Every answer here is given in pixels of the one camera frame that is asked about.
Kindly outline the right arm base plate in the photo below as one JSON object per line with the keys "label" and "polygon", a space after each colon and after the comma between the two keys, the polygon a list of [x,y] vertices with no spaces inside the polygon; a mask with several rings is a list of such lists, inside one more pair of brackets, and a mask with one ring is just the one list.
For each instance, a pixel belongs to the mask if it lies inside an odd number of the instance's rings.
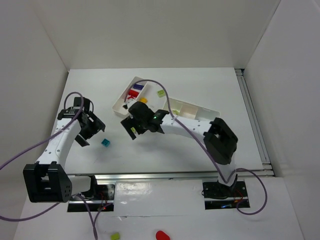
{"label": "right arm base plate", "polygon": [[204,197],[206,210],[224,210],[250,208],[247,187],[244,181],[237,181],[232,187],[218,182],[207,181],[202,183],[201,195]]}

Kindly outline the small teal lego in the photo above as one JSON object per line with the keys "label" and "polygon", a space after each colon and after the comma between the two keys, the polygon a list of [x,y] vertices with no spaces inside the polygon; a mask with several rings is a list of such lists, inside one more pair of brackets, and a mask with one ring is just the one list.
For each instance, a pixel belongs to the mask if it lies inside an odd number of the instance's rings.
{"label": "small teal lego", "polygon": [[106,138],[104,138],[101,142],[101,144],[104,146],[104,147],[108,147],[110,145],[110,141]]}

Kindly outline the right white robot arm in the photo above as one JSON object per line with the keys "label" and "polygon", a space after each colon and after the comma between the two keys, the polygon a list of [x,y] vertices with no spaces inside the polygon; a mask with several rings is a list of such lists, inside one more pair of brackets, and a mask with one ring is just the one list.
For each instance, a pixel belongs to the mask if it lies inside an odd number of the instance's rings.
{"label": "right white robot arm", "polygon": [[233,155],[237,150],[238,138],[223,119],[196,120],[175,116],[163,109],[154,112],[145,103],[134,99],[125,102],[122,108],[128,111],[128,116],[121,121],[121,125],[132,140],[147,131],[192,138],[216,167],[218,183],[230,189],[235,187],[238,176]]}

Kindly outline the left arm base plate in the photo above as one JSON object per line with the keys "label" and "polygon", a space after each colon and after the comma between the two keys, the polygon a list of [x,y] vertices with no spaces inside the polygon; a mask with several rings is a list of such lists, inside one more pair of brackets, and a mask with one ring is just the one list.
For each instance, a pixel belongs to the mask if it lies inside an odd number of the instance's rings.
{"label": "left arm base plate", "polygon": [[[115,183],[94,183],[88,191],[80,192],[79,194],[84,198],[91,212],[113,212],[115,190]],[[87,212],[87,208],[80,197],[74,196],[68,202],[67,212],[82,213]]]}

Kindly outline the red rounded lego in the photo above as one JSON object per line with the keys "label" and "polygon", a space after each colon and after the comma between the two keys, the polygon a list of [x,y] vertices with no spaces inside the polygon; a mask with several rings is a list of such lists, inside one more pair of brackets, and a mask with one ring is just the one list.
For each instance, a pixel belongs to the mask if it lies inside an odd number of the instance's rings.
{"label": "red rounded lego", "polygon": [[131,98],[137,98],[139,95],[139,92],[138,91],[135,91],[135,90],[132,90],[130,89],[129,92],[128,92],[128,98],[131,99]]}

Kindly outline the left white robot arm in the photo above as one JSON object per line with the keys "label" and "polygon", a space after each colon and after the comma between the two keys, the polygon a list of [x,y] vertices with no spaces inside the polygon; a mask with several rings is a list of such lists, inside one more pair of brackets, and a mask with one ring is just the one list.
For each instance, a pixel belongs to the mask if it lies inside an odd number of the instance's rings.
{"label": "left white robot arm", "polygon": [[70,177],[65,172],[73,143],[86,147],[91,137],[105,130],[105,124],[90,109],[91,105],[88,98],[75,97],[73,106],[58,114],[55,136],[42,155],[24,167],[24,182],[32,203],[66,203],[73,195],[91,189],[91,176]]}

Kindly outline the dark blue lego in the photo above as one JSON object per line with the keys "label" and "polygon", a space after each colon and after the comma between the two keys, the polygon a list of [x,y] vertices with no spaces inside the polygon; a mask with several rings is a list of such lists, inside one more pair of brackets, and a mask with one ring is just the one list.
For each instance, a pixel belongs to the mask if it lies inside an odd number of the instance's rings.
{"label": "dark blue lego", "polygon": [[141,91],[144,88],[144,85],[134,84],[132,88]]}

